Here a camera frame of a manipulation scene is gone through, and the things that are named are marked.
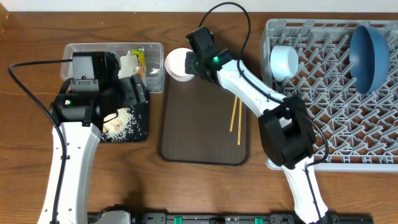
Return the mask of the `yellow snack wrapper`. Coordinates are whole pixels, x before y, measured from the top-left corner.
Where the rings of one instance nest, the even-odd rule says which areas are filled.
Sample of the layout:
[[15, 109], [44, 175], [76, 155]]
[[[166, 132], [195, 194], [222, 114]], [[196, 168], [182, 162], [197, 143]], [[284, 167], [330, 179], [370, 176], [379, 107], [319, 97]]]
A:
[[145, 82], [147, 67], [144, 49], [132, 49], [131, 55], [137, 60], [137, 65], [134, 67], [135, 73], [140, 75], [142, 81]]

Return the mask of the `white tissue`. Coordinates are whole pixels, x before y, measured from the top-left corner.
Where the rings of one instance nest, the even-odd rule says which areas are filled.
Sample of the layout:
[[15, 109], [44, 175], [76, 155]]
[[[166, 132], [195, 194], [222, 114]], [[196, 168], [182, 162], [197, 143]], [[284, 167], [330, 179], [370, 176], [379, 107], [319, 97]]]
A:
[[118, 73], [118, 78], [131, 77], [139, 70], [139, 62], [135, 55], [131, 51], [128, 51], [125, 56], [120, 57], [121, 69]]

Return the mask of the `pink bowl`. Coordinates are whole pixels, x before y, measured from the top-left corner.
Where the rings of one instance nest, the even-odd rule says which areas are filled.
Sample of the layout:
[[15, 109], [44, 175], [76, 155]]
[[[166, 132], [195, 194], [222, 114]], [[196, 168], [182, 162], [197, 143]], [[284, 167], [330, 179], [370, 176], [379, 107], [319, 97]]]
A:
[[194, 78], [193, 74], [185, 72], [185, 59], [187, 52], [192, 52], [188, 48], [178, 48], [171, 51], [165, 59], [165, 69], [167, 73], [179, 82], [187, 82]]

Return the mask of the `light blue bowl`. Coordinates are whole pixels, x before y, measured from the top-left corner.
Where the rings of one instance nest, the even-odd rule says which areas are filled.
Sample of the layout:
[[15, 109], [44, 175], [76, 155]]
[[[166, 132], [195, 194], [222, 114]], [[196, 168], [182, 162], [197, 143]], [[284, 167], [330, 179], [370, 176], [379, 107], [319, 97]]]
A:
[[271, 51], [271, 72], [278, 82], [293, 78], [299, 68], [299, 59], [295, 49], [287, 45], [276, 45]]

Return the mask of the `dark blue plate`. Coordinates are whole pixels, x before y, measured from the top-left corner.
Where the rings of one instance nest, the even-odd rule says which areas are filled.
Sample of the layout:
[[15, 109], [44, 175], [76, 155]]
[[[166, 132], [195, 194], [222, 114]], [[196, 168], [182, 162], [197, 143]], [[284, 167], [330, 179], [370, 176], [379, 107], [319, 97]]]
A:
[[390, 66], [389, 47], [383, 33], [370, 26], [359, 26], [351, 37], [349, 61], [354, 87], [360, 94], [378, 90], [386, 81]]

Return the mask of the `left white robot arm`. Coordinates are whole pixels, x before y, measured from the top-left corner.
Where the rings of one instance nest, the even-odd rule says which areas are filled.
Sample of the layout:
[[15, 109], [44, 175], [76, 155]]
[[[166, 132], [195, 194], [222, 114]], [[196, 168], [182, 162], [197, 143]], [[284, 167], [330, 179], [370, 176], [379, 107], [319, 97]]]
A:
[[75, 52], [72, 77], [50, 105], [53, 156], [39, 223], [87, 223], [90, 176], [108, 115], [147, 103], [147, 91], [130, 55]]

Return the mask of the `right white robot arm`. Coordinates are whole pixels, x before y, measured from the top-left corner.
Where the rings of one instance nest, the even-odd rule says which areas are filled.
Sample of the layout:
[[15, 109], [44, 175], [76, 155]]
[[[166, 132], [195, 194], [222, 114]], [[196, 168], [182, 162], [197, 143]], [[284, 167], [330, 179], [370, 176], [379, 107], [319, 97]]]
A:
[[317, 126], [304, 101], [265, 85], [230, 50], [220, 50], [207, 27], [195, 29], [186, 38], [191, 48], [185, 59], [186, 73], [230, 91], [256, 115], [263, 150], [283, 170], [296, 215], [304, 223], [326, 223], [328, 207], [313, 168]]

